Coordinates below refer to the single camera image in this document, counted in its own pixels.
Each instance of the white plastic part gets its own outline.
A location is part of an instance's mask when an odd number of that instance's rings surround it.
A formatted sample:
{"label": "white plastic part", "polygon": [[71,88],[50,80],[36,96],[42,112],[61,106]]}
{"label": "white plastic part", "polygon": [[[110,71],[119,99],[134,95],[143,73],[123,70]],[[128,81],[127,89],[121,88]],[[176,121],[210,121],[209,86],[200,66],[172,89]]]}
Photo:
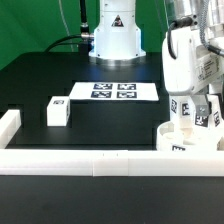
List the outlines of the white plastic part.
{"label": "white plastic part", "polygon": [[176,60],[168,52],[167,38],[162,47],[165,86],[170,95],[193,95],[223,75],[222,57],[202,46],[198,30],[186,27],[172,31],[172,44]]}
{"label": "white plastic part", "polygon": [[67,96],[54,96],[47,107],[48,126],[66,126],[70,116],[70,99]]}
{"label": "white plastic part", "polygon": [[128,151],[104,151],[93,160],[93,176],[128,176]]}
{"label": "white plastic part", "polygon": [[8,110],[0,120],[0,149],[5,149],[21,126],[19,110]]}
{"label": "white plastic part", "polygon": [[224,176],[223,152],[123,151],[123,161],[111,155],[98,164],[107,152],[2,150],[0,175]]}
{"label": "white plastic part", "polygon": [[209,84],[209,94],[220,94],[223,98],[223,76]]}
{"label": "white plastic part", "polygon": [[131,60],[145,55],[135,23],[135,0],[100,0],[100,24],[90,58]]}
{"label": "white plastic part", "polygon": [[[219,100],[217,96],[207,96],[212,105],[212,112],[208,117],[196,116],[196,109],[190,97],[188,100],[187,97],[171,97],[171,121],[160,125],[157,129],[157,150],[202,153],[224,150],[224,122]],[[173,102],[176,105],[188,102],[190,114],[187,117],[183,116],[181,107],[173,106]]]}
{"label": "white plastic part", "polygon": [[70,100],[158,101],[155,83],[76,82]]}

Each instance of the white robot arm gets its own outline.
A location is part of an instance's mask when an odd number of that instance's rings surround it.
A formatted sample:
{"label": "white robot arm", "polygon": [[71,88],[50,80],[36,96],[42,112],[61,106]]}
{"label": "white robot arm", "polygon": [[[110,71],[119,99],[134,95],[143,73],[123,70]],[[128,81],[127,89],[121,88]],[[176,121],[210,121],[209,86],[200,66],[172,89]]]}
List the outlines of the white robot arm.
{"label": "white robot arm", "polygon": [[141,61],[141,30],[135,23],[136,0],[100,0],[100,24],[94,31],[90,61],[125,65]]}
{"label": "white robot arm", "polygon": [[165,4],[171,25],[162,51],[171,122],[159,127],[157,148],[220,149],[223,120],[219,99],[211,94],[222,94],[223,87],[224,1],[165,0]]}

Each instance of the green background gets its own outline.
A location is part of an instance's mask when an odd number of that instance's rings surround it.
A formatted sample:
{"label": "green background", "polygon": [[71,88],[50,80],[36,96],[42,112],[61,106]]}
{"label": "green background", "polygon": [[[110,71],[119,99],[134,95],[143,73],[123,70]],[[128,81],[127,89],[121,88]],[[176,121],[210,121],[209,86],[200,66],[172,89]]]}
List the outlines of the green background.
{"label": "green background", "polygon": [[[163,0],[156,1],[162,25],[154,0],[136,0],[136,23],[142,29],[142,48],[147,52],[161,51],[166,30]],[[62,4],[70,33],[79,34],[79,0],[62,0]],[[99,0],[86,0],[86,4],[93,32],[99,22]],[[43,51],[64,36],[67,34],[58,0],[0,0],[0,69],[18,55]],[[71,51],[71,48],[60,46],[54,51]]]}

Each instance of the white cube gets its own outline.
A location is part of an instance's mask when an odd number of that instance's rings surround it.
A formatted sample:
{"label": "white cube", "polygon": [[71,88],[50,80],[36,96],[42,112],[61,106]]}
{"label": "white cube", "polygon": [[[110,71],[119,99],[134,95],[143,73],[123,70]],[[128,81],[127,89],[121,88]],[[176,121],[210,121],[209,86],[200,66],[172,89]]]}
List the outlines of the white cube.
{"label": "white cube", "polygon": [[54,96],[47,107],[47,126],[66,126],[70,116],[68,96]]}

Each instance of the black tabletop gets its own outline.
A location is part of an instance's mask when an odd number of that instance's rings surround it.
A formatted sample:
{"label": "black tabletop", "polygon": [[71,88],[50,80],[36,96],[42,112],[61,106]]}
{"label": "black tabletop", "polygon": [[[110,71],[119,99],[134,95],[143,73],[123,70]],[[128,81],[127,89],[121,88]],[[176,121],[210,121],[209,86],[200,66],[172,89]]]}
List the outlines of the black tabletop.
{"label": "black tabletop", "polygon": [[[160,100],[73,101],[68,126],[48,128],[49,100],[77,81],[154,82]],[[169,119],[161,55],[116,70],[77,54],[21,55],[0,72],[0,116],[11,108],[23,124],[9,148],[154,149]],[[216,177],[0,176],[0,223],[223,224],[223,198]]]}
{"label": "black tabletop", "polygon": [[[78,53],[23,54],[0,73],[0,112],[20,109],[22,127],[9,148],[155,149],[156,129],[169,119],[161,54],[111,68]],[[67,127],[47,127],[52,96],[68,96],[76,82],[155,83],[159,101],[72,101]]]}

